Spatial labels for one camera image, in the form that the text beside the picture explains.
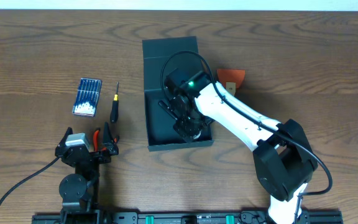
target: black box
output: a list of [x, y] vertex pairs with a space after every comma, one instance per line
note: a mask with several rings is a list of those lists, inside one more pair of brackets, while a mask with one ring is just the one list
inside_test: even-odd
[[[160, 86], [161, 68], [169, 56], [181, 50], [198, 52], [196, 37], [179, 37], [156, 40], [143, 40], [144, 61], [144, 100], [146, 112], [147, 139], [149, 151], [183, 149], [188, 147], [211, 146], [213, 143], [211, 127], [201, 132], [194, 142], [186, 143], [173, 130], [175, 120], [159, 105], [163, 99]], [[181, 54], [173, 57], [164, 71], [164, 78], [175, 68], [189, 73], [197, 73], [203, 69], [201, 61], [190, 55]]]

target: yellow and black screwdriver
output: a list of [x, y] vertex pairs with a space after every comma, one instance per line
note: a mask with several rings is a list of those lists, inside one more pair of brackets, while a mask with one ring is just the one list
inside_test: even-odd
[[110, 113], [110, 122], [115, 123], [118, 120], [118, 85], [117, 82], [117, 89], [116, 94], [114, 95], [114, 99], [112, 101], [111, 113]]

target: tabletop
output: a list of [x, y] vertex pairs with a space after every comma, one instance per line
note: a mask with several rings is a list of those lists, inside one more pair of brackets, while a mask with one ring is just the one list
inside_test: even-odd
[[[149, 152], [142, 40], [195, 35], [212, 69], [246, 70], [236, 97], [300, 123], [332, 172], [307, 209], [358, 223], [358, 12], [0, 11], [0, 198], [54, 159], [67, 127], [90, 138], [108, 121], [120, 82], [120, 155], [101, 166], [100, 204], [141, 212], [267, 208], [252, 153], [213, 123], [211, 147]], [[81, 77], [101, 79], [94, 118], [71, 113]], [[57, 162], [13, 191], [0, 223], [30, 223], [62, 207]], [[326, 187], [319, 168], [308, 190]]]

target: black cable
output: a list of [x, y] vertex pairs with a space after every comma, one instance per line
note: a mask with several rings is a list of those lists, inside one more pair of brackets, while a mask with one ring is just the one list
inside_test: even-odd
[[[328, 178], [328, 186], [327, 188], [325, 188], [324, 190], [320, 190], [320, 191], [316, 191], [316, 192], [303, 192], [303, 193], [300, 193], [298, 194], [298, 203], [300, 203], [300, 200], [302, 198], [302, 196], [307, 196], [307, 195], [322, 195], [322, 194], [325, 194], [327, 192], [329, 192], [331, 190], [331, 188], [333, 187], [333, 177], [331, 176], [331, 173], [330, 171], [328, 170], [328, 168], [326, 167], [326, 165], [322, 162], [322, 160], [316, 156], [316, 154], [314, 154], [313, 152], [309, 151], [306, 147], [302, 146], [301, 144], [297, 143], [296, 141], [294, 141], [293, 139], [287, 137], [286, 135], [284, 134], [281, 134], [280, 132], [264, 125], [261, 121], [257, 121], [256, 119], [254, 119], [253, 117], [249, 116], [248, 114], [245, 114], [244, 112], [242, 112], [240, 109], [236, 108], [234, 105], [232, 105], [227, 99], [225, 96], [223, 96], [218, 88], [216, 87], [216, 81], [215, 81], [215, 78], [212, 74], [212, 71], [211, 71], [211, 68], [209, 67], [208, 65], [208, 62], [198, 53], [196, 52], [192, 52], [192, 51], [189, 51], [189, 50], [184, 50], [184, 51], [179, 51], [179, 52], [176, 52], [174, 53], [173, 55], [171, 55], [171, 57], [168, 58], [168, 60], [164, 63], [164, 66], [162, 67], [162, 70], [161, 70], [161, 80], [160, 80], [160, 84], [161, 84], [161, 90], [163, 91], [163, 94], [164, 94], [164, 97], [166, 99], [168, 99], [167, 95], [165, 94], [165, 90], [163, 88], [163, 85], [162, 85], [162, 75], [163, 75], [163, 71], [165, 69], [165, 66], [167, 65], [167, 63], [169, 62], [169, 60], [171, 60], [171, 58], [173, 58], [174, 56], [176, 55], [179, 55], [179, 54], [192, 54], [192, 55], [195, 55], [197, 56], [204, 64], [205, 64], [205, 67], [208, 69], [208, 73], [209, 73], [209, 76], [211, 78], [211, 82], [212, 82], [212, 85], [215, 89], [215, 92], [218, 94], [218, 96], [220, 97], [220, 99], [225, 102], [230, 108], [232, 108], [235, 112], [239, 113], [240, 115], [242, 115], [243, 117], [247, 118], [249, 121], [253, 122], [254, 124], [256, 124], [258, 127], [260, 128], [263, 128], [265, 129], [266, 131], [268, 132], [271, 132], [272, 134], [275, 134], [276, 136], [284, 139], [286, 142], [289, 142], [291, 144], [294, 144], [296, 146], [298, 146], [299, 148], [301, 148], [302, 150], [304, 150], [305, 152], [307, 152], [311, 157], [313, 157], [313, 159], [316, 159], [317, 163], [323, 168], [323, 170], [325, 171], [326, 175], [327, 175], [327, 178]], [[297, 217], [297, 211], [298, 211], [298, 207], [296, 208], [296, 213], [295, 213], [295, 217]]]
[[46, 169], [48, 169], [50, 166], [52, 166], [55, 162], [57, 162], [60, 158], [56, 157], [52, 162], [50, 162], [50, 164], [46, 165], [44, 168], [38, 170], [37, 172], [31, 174], [30, 176], [24, 178], [22, 181], [20, 181], [19, 183], [17, 183], [15, 186], [13, 186], [11, 189], [9, 189], [6, 194], [4, 196], [2, 196], [2, 198], [0, 199], [0, 206], [3, 203], [3, 201], [6, 199], [6, 197], [12, 193], [12, 191], [14, 191], [18, 186], [22, 185], [24, 182], [30, 180], [31, 178], [35, 177], [36, 175], [42, 173], [43, 171], [45, 171]]

